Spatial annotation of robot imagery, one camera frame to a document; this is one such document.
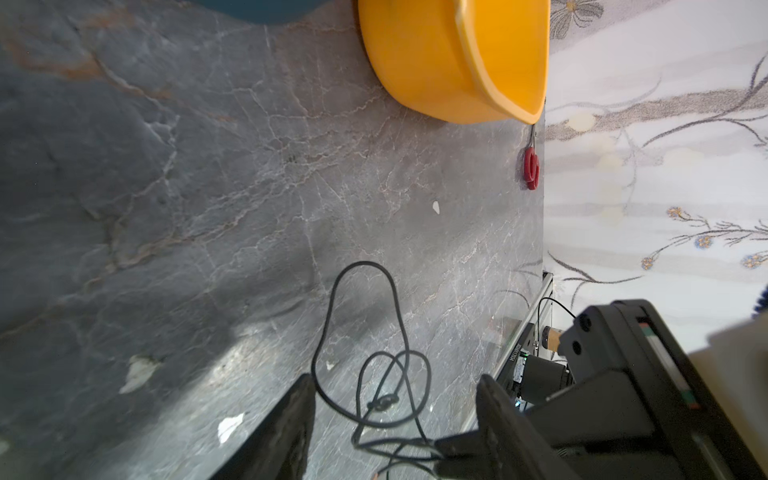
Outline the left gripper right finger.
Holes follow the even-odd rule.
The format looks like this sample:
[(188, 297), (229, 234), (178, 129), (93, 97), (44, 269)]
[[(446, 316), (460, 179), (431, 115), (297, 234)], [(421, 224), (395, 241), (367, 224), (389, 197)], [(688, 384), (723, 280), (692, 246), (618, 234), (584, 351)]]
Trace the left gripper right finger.
[(482, 376), (477, 384), (476, 414), (487, 479), (578, 477), (489, 375)]

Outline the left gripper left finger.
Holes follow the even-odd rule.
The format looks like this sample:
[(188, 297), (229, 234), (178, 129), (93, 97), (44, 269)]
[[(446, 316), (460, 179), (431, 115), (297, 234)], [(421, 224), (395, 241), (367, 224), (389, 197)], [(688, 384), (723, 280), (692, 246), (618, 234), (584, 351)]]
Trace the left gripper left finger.
[(315, 383), (301, 375), (214, 480), (293, 480), (307, 469), (315, 418)]

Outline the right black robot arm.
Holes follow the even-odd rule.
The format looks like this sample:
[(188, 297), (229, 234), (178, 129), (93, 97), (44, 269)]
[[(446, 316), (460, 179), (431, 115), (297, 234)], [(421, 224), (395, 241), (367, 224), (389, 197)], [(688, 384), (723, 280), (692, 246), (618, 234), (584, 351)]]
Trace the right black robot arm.
[(436, 442), (447, 479), (763, 479), (654, 306), (586, 308), (547, 360), (518, 344), (476, 388), (475, 430)]

